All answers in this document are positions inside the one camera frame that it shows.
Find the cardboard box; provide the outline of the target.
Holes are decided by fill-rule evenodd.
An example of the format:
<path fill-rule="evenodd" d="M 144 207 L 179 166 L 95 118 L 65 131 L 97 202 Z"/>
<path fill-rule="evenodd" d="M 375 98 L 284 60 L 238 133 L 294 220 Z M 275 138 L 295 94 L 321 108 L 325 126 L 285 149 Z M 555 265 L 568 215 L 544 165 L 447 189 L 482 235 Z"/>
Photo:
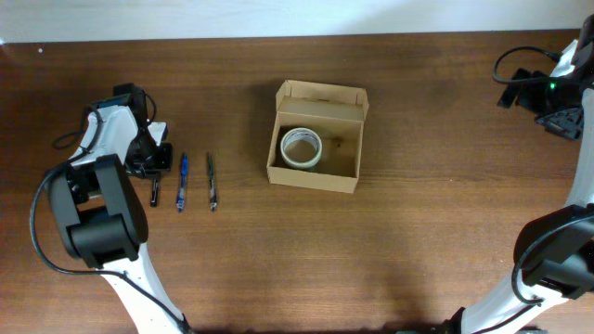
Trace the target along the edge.
<path fill-rule="evenodd" d="M 364 88 L 285 81 L 276 93 L 268 181 L 354 193 L 368 109 Z"/>

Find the blue pen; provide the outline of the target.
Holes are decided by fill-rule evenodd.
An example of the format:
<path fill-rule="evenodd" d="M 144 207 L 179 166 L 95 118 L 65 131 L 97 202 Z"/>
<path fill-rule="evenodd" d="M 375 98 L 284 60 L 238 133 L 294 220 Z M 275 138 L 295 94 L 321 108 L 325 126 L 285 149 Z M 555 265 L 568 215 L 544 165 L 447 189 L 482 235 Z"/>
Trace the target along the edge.
<path fill-rule="evenodd" d="M 188 159 L 187 153 L 183 152 L 180 162 L 179 170 L 179 187 L 176 196 L 176 208 L 179 213 L 182 213 L 185 208 L 186 200 L 186 186 L 187 186 L 187 172 L 188 172 Z"/>

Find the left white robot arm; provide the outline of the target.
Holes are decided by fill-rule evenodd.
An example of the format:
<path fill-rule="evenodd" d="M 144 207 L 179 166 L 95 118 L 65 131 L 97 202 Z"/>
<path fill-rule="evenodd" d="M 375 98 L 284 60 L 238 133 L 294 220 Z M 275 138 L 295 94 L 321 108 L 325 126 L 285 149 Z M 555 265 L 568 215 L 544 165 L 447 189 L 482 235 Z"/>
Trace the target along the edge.
<path fill-rule="evenodd" d="M 149 223 L 132 178 L 152 183 L 159 200 L 173 147 L 157 105 L 140 86 L 123 83 L 85 107 L 74 154 L 45 176 L 46 193 L 65 251 L 84 262 L 80 276 L 101 276 L 140 333 L 188 333 L 183 312 L 168 297 L 149 258 Z"/>

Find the dark grey pen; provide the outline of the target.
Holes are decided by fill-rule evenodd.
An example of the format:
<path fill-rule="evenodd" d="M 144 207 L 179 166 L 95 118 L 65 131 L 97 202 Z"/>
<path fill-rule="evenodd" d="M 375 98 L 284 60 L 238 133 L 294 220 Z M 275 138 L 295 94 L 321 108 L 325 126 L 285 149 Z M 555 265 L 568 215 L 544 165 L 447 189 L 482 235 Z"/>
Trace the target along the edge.
<path fill-rule="evenodd" d="M 214 180 L 213 157 L 211 153 L 207 154 L 207 173 L 209 179 L 210 210 L 215 212 L 218 205 L 218 199 Z"/>

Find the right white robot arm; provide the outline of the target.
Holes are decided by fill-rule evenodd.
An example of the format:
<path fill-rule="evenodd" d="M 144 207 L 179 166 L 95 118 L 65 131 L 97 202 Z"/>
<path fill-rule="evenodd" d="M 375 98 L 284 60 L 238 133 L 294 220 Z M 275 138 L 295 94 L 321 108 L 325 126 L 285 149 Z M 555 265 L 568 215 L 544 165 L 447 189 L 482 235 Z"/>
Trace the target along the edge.
<path fill-rule="evenodd" d="M 548 309 L 593 290 L 593 18 L 561 53 L 544 54 L 556 64 L 551 74 L 493 77 L 506 86 L 498 105 L 528 109 L 547 132 L 581 143 L 572 189 L 561 209 L 520 232 L 510 274 L 438 333 L 525 333 Z"/>

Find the black pen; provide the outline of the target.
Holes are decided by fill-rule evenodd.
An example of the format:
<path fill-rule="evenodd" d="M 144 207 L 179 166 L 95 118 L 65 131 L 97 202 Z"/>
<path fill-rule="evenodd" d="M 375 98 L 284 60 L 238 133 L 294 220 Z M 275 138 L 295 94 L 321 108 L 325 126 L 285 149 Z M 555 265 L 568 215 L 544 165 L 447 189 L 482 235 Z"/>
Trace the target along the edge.
<path fill-rule="evenodd" d="M 149 202 L 149 205 L 152 208 L 157 207 L 159 204 L 160 183 L 161 183 L 161 180 L 159 178 L 154 178 L 152 180 L 151 197 L 150 197 L 150 202 Z"/>

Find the white masking tape roll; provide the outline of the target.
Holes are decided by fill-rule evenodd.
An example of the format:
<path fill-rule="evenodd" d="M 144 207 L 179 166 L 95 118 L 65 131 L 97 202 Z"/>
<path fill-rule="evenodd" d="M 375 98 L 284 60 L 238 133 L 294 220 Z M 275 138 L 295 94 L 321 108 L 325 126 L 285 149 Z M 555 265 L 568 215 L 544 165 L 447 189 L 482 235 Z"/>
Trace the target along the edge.
<path fill-rule="evenodd" d="M 289 130 L 280 142 L 284 162 L 292 169 L 307 170 L 319 163 L 323 144 L 319 135 L 309 128 Z"/>

